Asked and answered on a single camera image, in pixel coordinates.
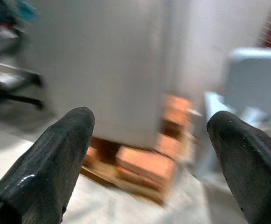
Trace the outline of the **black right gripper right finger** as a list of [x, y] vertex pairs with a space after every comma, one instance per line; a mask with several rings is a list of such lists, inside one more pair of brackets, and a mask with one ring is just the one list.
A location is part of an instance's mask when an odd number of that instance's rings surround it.
[[207, 132], [247, 222], [271, 224], [271, 137], [227, 111], [209, 119]]

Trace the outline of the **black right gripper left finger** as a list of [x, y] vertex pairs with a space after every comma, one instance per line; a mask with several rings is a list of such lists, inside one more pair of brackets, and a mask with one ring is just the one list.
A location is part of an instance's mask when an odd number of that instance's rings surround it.
[[67, 112], [0, 179], [0, 224], [59, 224], [93, 134], [87, 107]]

